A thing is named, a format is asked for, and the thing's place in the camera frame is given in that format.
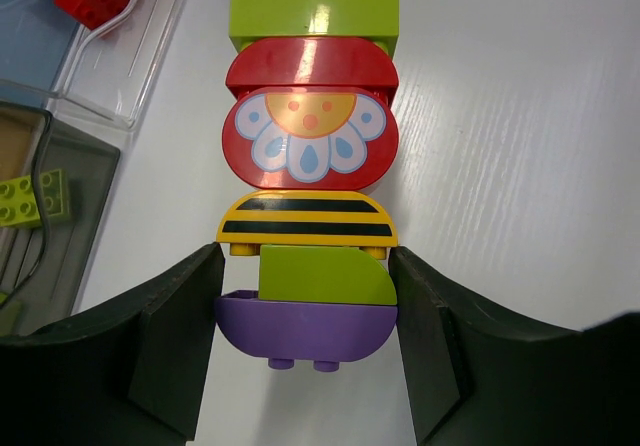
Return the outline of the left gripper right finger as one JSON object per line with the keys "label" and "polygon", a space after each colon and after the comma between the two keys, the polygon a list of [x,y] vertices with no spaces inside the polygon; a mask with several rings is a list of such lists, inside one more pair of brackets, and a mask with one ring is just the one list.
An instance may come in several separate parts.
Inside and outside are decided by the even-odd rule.
{"label": "left gripper right finger", "polygon": [[394,248],[397,332],[420,445],[635,445],[639,316],[582,331],[516,313]]}

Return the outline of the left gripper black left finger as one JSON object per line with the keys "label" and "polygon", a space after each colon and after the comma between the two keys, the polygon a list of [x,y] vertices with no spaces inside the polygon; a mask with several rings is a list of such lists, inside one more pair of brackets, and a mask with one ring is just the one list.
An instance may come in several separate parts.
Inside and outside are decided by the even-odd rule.
{"label": "left gripper black left finger", "polygon": [[225,258],[203,246],[95,307],[1,341],[5,445],[195,438]]}

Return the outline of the red half round lego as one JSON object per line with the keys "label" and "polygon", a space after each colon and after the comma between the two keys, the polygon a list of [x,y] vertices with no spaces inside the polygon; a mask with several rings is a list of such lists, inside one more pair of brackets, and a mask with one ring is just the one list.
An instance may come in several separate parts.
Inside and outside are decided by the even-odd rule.
{"label": "red half round lego", "polygon": [[391,57],[359,37],[271,37],[243,49],[225,84],[240,97],[276,86],[359,87],[391,102],[399,77]]}

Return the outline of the green rectangular lego brick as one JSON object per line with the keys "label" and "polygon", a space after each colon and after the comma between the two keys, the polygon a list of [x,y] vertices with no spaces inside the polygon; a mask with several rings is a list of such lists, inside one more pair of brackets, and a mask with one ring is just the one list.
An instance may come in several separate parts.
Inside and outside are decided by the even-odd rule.
{"label": "green rectangular lego brick", "polygon": [[360,37],[393,56],[400,0],[230,0],[228,35],[237,51],[268,37]]}

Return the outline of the multicolour lego stack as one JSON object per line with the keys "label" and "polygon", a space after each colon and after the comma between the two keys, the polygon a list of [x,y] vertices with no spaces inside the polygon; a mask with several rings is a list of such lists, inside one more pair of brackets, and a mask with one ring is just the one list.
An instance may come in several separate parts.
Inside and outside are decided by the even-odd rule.
{"label": "multicolour lego stack", "polygon": [[259,260],[258,286],[216,302],[219,327],[276,370],[320,372],[363,359],[389,337],[397,296],[384,267],[398,244],[366,194],[390,168],[398,128],[387,98],[346,86],[262,87],[241,94],[222,129],[225,159],[252,190],[217,240]]}

